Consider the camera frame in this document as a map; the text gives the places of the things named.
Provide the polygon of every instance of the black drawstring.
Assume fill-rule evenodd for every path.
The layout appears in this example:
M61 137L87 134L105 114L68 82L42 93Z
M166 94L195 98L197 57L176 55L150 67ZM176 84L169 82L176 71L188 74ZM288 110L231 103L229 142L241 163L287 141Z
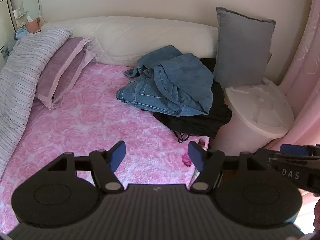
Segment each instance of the black drawstring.
M178 142L179 143L183 143L185 141L187 141L190 137L190 135L186 134L186 133L181 133L181 132L178 132L180 134L180 136L177 134L177 132L173 131L173 133L175 134L175 136L178 138Z

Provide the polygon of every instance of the white wardrobe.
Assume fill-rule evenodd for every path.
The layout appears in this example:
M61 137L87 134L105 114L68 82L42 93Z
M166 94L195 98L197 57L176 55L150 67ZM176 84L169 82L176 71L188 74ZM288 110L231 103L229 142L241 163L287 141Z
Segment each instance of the white wardrobe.
M11 20L8 0L0 0L0 51L14 32ZM5 61L0 53L0 70L5 65Z

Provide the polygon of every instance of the pink floral bedspread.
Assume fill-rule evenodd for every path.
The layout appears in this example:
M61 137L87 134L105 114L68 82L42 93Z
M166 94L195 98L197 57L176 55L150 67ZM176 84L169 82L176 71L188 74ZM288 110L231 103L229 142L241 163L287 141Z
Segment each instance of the pink floral bedspread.
M188 142L178 143L152 113L116 100L116 91L129 81L123 75L128 69L89 63L61 108L50 111L34 101L24 135L0 182L1 232L9 232L18 223L10 205L14 189L66 151L76 156L88 155L123 140L126 157L116 175L125 187L128 183L190 183L194 166L187 167L182 162ZM207 137L188 141L200 139L207 148ZM87 172L78 175L91 181Z

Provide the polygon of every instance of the striped blanket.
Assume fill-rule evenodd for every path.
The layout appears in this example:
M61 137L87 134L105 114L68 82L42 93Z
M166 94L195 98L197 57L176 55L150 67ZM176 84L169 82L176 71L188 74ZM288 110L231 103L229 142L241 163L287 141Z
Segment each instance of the striped blanket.
M0 179L26 128L39 76L71 35L54 27L26 35L0 72Z

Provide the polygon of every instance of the gray pillow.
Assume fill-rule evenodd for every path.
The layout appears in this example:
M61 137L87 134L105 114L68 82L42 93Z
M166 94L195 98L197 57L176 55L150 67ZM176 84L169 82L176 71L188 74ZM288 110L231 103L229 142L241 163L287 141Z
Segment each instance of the gray pillow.
M217 7L218 51L214 79L223 88L259 84L267 68L274 20L257 20Z

